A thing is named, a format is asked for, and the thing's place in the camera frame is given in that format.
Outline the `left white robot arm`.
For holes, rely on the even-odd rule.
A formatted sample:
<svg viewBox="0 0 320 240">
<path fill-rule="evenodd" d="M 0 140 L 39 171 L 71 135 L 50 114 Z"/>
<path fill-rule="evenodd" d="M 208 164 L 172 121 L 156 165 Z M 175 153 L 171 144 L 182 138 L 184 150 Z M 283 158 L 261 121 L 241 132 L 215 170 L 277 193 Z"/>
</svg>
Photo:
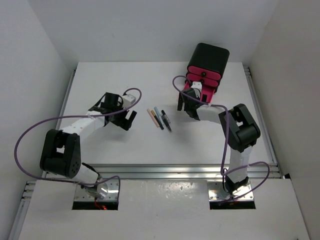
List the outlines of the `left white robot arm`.
<svg viewBox="0 0 320 240">
<path fill-rule="evenodd" d="M 129 130 L 137 112 L 132 111 L 127 117 L 128 108 L 135 102 L 136 97 L 131 94 L 107 92 L 89 108 L 85 117 L 59 130 L 49 130 L 45 136 L 40 168 L 77 184 L 95 187 L 101 177 L 92 167 L 82 162 L 81 142 L 109 123 Z"/>
</svg>

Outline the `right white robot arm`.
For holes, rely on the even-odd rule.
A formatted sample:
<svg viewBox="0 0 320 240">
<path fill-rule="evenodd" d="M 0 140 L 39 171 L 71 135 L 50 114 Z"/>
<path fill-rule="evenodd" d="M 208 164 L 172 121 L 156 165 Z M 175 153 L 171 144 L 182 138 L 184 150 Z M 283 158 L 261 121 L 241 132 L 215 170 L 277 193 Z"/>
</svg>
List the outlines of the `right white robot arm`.
<svg viewBox="0 0 320 240">
<path fill-rule="evenodd" d="M 227 148 L 230 148 L 229 167 L 223 172 L 224 189 L 232 194 L 248 183 L 248 166 L 253 146 L 261 136 L 260 128 L 245 104 L 231 109 L 222 105 L 200 102 L 200 90 L 189 88 L 181 91 L 178 97 L 179 111 L 185 111 L 197 121 L 220 124 L 225 136 L 222 154 L 224 166 Z"/>
</svg>

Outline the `black drawer cabinet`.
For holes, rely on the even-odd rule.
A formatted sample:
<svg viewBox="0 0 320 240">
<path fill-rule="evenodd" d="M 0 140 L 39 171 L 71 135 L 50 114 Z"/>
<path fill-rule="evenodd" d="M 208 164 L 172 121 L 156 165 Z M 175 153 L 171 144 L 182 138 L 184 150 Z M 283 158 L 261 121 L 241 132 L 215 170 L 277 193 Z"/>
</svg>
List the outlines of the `black drawer cabinet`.
<svg viewBox="0 0 320 240">
<path fill-rule="evenodd" d="M 188 63 L 187 73 L 189 73 L 189 66 L 215 71 L 221 75 L 221 79 L 219 80 L 220 84 L 229 56 L 230 52 L 225 48 L 206 43 L 198 43 Z"/>
</svg>

